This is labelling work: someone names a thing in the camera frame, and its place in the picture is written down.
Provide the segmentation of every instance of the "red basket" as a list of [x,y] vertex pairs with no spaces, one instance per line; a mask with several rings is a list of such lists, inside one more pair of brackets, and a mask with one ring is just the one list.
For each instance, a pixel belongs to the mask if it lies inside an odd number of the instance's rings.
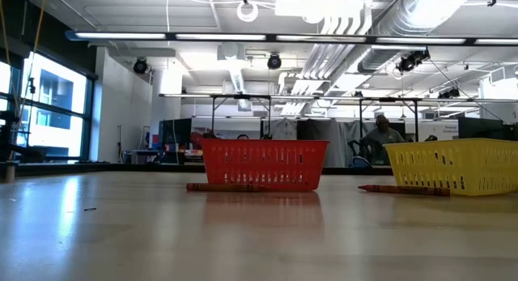
[[203,139],[209,184],[263,185],[314,190],[329,142]]

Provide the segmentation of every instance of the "fluorescent light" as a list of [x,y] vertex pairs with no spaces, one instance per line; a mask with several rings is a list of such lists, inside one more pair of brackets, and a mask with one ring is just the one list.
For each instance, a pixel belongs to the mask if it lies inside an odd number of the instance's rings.
[[171,98],[210,98],[210,95],[202,94],[160,94],[160,96]]
[[164,40],[163,33],[102,33],[102,32],[78,32],[75,33],[78,38],[83,39],[142,39],[142,40]]
[[360,100],[362,98],[360,97],[328,97],[328,96],[324,96],[324,97],[321,97],[320,98],[321,100]]
[[257,34],[176,34],[177,40],[249,40],[264,41],[266,35]]
[[[194,115],[193,118],[205,118],[212,119],[212,116],[208,115]],[[268,117],[260,117],[260,116],[214,116],[215,119],[262,119]]]
[[378,37],[377,43],[394,43],[404,45],[429,45],[429,44],[463,44],[464,38],[437,38],[437,37]]
[[319,99],[318,96],[271,96],[272,99],[293,99],[293,100],[313,100]]
[[518,45],[518,39],[477,39],[476,45]]
[[371,46],[374,50],[413,50],[413,51],[425,51],[426,46],[411,46],[411,45],[373,45]]
[[[207,115],[195,115],[193,118],[204,118],[204,119],[212,119],[212,116]],[[214,116],[215,119],[227,118],[226,116]]]
[[323,35],[277,35],[277,41],[285,42],[339,42],[339,43],[363,43],[365,37],[354,36],[323,36]]

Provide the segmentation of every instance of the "plastic basket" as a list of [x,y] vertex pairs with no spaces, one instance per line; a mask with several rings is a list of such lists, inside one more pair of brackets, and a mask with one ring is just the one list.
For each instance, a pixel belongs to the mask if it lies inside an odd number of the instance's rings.
[[203,139],[209,184],[318,188],[326,141]]
[[385,145],[398,185],[479,196],[518,189],[518,143],[459,139]]

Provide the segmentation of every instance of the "security camera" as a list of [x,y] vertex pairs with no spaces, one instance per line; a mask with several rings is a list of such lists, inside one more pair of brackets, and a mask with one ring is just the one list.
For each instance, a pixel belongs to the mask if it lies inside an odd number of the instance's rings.
[[268,68],[271,70],[277,70],[281,67],[282,61],[278,54],[272,53],[268,59]]
[[135,74],[144,75],[147,71],[147,62],[145,57],[137,57],[137,62],[133,66]]

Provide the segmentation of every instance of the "red crayon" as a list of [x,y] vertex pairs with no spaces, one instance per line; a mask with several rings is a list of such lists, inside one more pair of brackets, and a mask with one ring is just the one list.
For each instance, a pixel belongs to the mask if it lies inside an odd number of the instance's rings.
[[358,189],[374,193],[391,193],[391,194],[414,194],[414,195],[430,195],[449,197],[450,190],[445,188],[427,188],[427,187],[403,187],[395,185],[362,185]]

